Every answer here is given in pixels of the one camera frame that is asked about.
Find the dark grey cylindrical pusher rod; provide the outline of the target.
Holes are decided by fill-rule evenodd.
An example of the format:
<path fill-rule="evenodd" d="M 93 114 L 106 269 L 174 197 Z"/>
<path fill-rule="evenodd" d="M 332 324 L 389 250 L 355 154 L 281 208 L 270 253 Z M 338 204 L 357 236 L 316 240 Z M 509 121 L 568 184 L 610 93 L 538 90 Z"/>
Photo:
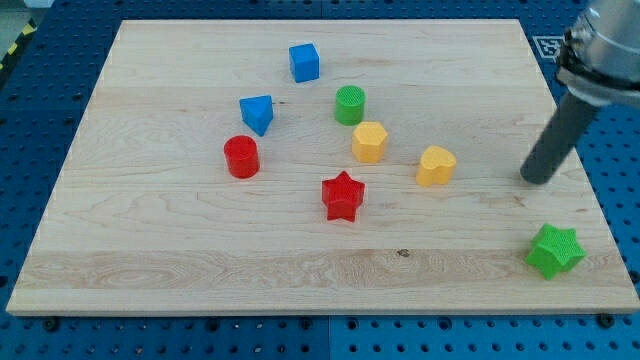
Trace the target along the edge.
<path fill-rule="evenodd" d="M 567 92 L 520 167 L 528 183 L 548 183 L 593 122 L 599 106 Z"/>

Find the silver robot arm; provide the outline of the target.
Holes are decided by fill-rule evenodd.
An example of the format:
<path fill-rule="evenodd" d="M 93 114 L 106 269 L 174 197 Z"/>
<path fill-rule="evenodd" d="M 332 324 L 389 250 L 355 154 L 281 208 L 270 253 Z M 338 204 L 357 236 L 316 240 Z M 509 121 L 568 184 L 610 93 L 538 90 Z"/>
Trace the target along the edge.
<path fill-rule="evenodd" d="M 556 79 L 567 92 L 520 167 L 542 185 L 553 177 L 601 108 L 639 106 L 639 1 L 591 1 L 556 57 Z"/>

